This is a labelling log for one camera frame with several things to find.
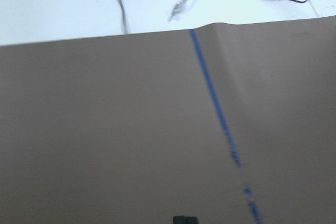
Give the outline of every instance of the white surface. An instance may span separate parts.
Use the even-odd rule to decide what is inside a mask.
[[[130,33],[246,24],[336,15],[336,0],[123,0]],[[0,45],[122,34],[117,0],[0,0]]]

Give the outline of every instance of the brown surface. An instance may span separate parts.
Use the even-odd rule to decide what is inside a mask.
[[[336,18],[0,48],[0,223],[335,223]]]

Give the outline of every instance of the white floor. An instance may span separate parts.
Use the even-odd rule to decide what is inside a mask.
[[[247,24],[336,15],[336,0],[123,0],[130,33]],[[122,34],[117,0],[0,0],[0,45]]]

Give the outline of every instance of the gray cable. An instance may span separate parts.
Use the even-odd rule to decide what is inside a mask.
[[[123,28],[123,32],[124,34],[128,34],[128,29],[127,29],[127,19],[126,19],[126,12],[125,12],[125,8],[124,8],[124,4],[122,3],[122,0],[118,0],[118,3],[120,5],[120,9],[121,9],[121,14],[122,14],[122,28]]]

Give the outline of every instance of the blue tape piece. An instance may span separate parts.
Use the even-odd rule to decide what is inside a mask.
[[[235,162],[238,165],[238,167],[241,167],[242,163],[240,161],[236,145],[233,142],[233,138],[232,138],[232,135],[230,133],[229,127],[228,127],[228,125],[226,123],[226,120],[225,120],[224,113],[222,111],[221,105],[220,105],[220,103],[218,101],[218,97],[217,97],[215,88],[214,88],[214,86],[212,84],[211,77],[210,77],[208,68],[206,66],[206,62],[204,60],[203,53],[201,51],[201,47],[199,46],[199,42],[198,42],[198,39],[197,39],[197,34],[196,34],[196,32],[195,32],[194,29],[190,29],[189,32],[190,32],[190,36],[192,38],[192,41],[194,43],[194,47],[195,47],[195,51],[196,51],[196,54],[197,54],[197,57],[198,57],[198,61],[200,62],[199,64],[201,65],[202,72],[203,72],[206,84],[208,86],[209,93],[210,93],[211,98],[212,98],[212,102],[213,102],[213,104],[215,106],[219,122],[220,122],[222,130],[223,130],[224,134],[227,136],[227,140],[228,140],[228,142],[230,144],[232,157],[235,160]]]
[[[252,196],[252,190],[251,190],[250,187],[246,187],[244,189],[244,192],[248,197]],[[262,221],[261,215],[259,213],[257,204],[253,200],[250,199],[249,202],[248,202],[248,206],[250,207],[250,210],[251,210],[251,212],[253,214],[253,217],[255,218],[256,222],[258,224],[263,224],[263,221]]]

